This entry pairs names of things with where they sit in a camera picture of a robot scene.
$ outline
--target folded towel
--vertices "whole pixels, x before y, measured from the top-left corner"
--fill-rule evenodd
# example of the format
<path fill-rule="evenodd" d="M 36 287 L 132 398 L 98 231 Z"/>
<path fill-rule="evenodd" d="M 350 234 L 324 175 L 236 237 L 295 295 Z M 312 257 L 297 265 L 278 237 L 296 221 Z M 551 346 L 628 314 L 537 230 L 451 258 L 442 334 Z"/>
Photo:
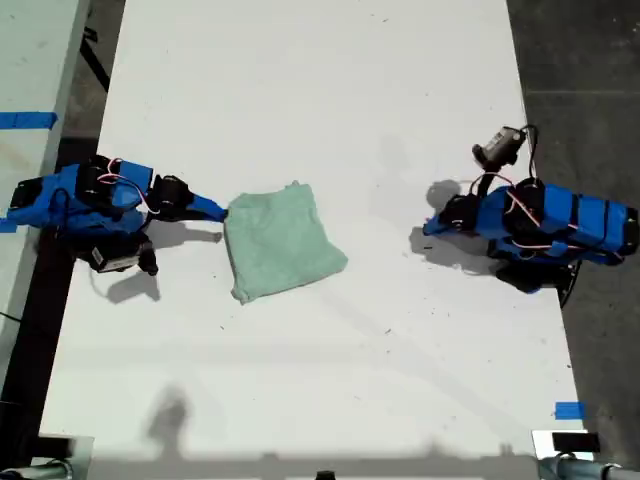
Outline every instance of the folded towel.
<path fill-rule="evenodd" d="M 229 205 L 225 236 L 240 303 L 338 273 L 347 257 L 327 239 L 309 185 L 243 193 Z"/>

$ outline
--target blue painter's tape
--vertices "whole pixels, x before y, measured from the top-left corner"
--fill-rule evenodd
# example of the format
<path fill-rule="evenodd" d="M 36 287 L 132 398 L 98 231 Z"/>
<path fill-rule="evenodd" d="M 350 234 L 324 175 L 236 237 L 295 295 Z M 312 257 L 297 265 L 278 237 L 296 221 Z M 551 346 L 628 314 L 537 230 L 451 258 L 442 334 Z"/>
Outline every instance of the blue painter's tape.
<path fill-rule="evenodd" d="M 58 115 L 55 112 L 0 112 L 0 130 L 51 130 L 57 120 Z"/>
<path fill-rule="evenodd" d="M 581 402 L 556 402 L 556 420 L 583 420 L 584 404 Z"/>
<path fill-rule="evenodd" d="M 0 218 L 0 233 L 16 233 L 18 225 L 6 218 Z"/>

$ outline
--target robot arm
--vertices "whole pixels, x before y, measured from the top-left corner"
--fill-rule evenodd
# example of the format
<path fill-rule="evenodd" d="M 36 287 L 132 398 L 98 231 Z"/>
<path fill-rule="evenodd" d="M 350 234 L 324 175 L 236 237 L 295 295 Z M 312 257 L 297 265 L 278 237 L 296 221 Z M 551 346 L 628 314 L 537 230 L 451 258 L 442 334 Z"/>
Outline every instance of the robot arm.
<path fill-rule="evenodd" d="M 617 265 L 636 251 L 638 212 L 545 185 L 531 169 L 529 178 L 488 193 L 500 169 L 516 162 L 527 128 L 532 127 L 504 127 L 485 147 L 473 147 L 484 174 L 468 195 L 452 197 L 424 225 L 423 233 L 480 235 L 489 240 L 487 255 L 506 262 L 496 272 L 499 279 L 528 293 L 546 285 L 567 291 L 580 261 Z"/>
<path fill-rule="evenodd" d="M 224 222 L 227 211 L 196 195 L 174 176 L 156 176 L 151 168 L 96 155 L 82 165 L 24 180 L 14 191 L 8 225 L 54 227 L 78 258 L 94 270 L 124 270 L 138 264 L 155 275 L 153 245 L 144 231 L 151 220 Z M 145 204 L 145 216 L 137 207 Z"/>

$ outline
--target concrete floor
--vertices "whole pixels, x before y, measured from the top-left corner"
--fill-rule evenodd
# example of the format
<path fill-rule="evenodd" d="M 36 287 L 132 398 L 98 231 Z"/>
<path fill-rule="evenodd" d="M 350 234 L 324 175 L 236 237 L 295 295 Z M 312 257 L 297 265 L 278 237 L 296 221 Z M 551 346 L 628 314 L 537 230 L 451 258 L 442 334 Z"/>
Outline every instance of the concrete floor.
<path fill-rule="evenodd" d="M 640 2 L 508 0 L 524 100 L 541 129 L 538 170 L 551 183 L 640 207 L 633 175 L 640 137 Z M 87 25 L 108 71 L 124 0 L 93 0 Z M 64 160 L 95 149 L 105 94 L 81 60 L 65 121 Z M 83 146 L 80 151 L 66 147 Z M 587 426 L 603 459 L 640 469 L 640 255 L 616 268 L 584 265 L 564 310 Z"/>

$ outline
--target white tabletop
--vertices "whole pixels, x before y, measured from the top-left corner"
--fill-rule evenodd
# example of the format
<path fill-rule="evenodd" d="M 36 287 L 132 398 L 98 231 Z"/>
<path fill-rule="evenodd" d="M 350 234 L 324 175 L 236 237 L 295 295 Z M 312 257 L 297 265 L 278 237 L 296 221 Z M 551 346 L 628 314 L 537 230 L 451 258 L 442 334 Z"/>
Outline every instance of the white tabletop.
<path fill-rule="evenodd" d="M 555 292 L 409 241 L 432 184 L 466 190 L 471 145 L 524 123 L 502 0 L 128 0 L 99 151 L 221 204 L 309 183 L 349 265 L 240 306 L 196 222 L 152 225 L 157 283 L 77 263 L 41 430 L 95 437 L 91 479 L 488 478 L 580 428 L 553 417 Z"/>

